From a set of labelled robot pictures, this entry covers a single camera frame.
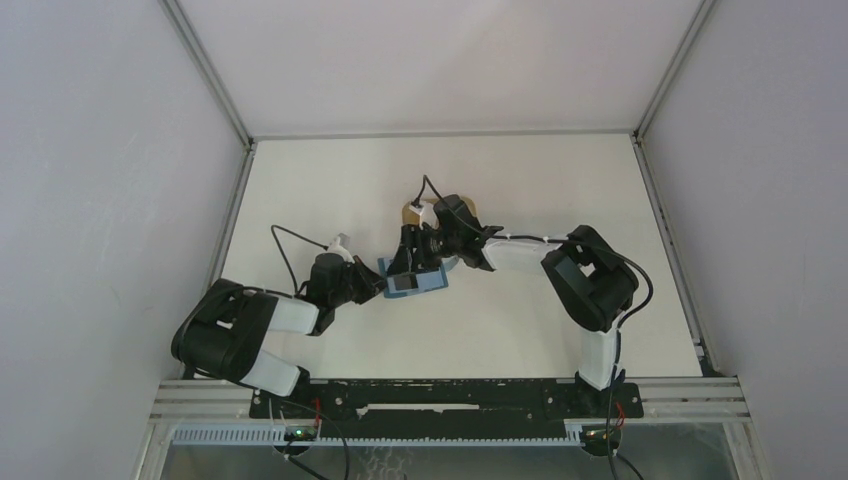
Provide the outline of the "blue leather card holder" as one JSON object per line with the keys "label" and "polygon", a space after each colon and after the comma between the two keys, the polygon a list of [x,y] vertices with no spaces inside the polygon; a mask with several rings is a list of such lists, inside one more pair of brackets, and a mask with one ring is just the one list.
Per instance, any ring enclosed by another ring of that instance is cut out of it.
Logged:
{"label": "blue leather card holder", "polygon": [[[389,266],[391,261],[392,259],[390,257],[382,257],[378,259],[380,274],[386,279],[389,277],[386,274],[386,268]],[[424,273],[414,273],[417,275],[418,279],[419,288],[417,291],[392,294],[389,292],[387,286],[384,290],[384,297],[387,299],[400,299],[447,288],[449,286],[447,273],[458,264],[458,261],[459,259],[456,256],[450,257],[448,259],[444,259],[437,270]]]}

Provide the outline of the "black credit card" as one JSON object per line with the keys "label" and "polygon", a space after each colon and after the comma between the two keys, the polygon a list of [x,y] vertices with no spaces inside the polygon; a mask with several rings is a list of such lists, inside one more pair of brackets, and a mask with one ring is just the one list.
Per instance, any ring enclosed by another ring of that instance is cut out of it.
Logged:
{"label": "black credit card", "polygon": [[417,291],[419,288],[417,275],[413,273],[389,276],[387,278],[387,286],[389,292],[392,294]]}

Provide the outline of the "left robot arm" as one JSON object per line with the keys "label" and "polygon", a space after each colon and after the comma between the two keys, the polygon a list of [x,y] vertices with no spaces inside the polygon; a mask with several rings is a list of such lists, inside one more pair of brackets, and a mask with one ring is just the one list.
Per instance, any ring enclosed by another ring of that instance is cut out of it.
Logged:
{"label": "left robot arm", "polygon": [[313,401],[300,382],[308,372],[266,351],[267,334],[319,336],[339,307],[362,305],[386,287],[359,257],[336,252],[318,255],[293,295],[218,279],[174,334],[171,354],[189,371],[274,394],[277,408],[298,417]]}

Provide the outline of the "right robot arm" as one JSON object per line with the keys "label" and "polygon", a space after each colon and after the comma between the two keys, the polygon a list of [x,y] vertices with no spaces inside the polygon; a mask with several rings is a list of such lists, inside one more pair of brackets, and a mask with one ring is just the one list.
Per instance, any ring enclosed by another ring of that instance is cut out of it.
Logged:
{"label": "right robot arm", "polygon": [[396,253],[379,262],[390,292],[429,289],[425,277],[445,275],[451,259],[487,272],[546,277],[581,329],[579,406],[589,415],[602,416],[616,405],[614,384],[624,372],[618,330],[639,286],[634,265],[588,225],[564,238],[510,235],[500,226],[483,225],[474,203],[457,194],[435,201],[417,199],[406,210],[412,218],[401,227]]}

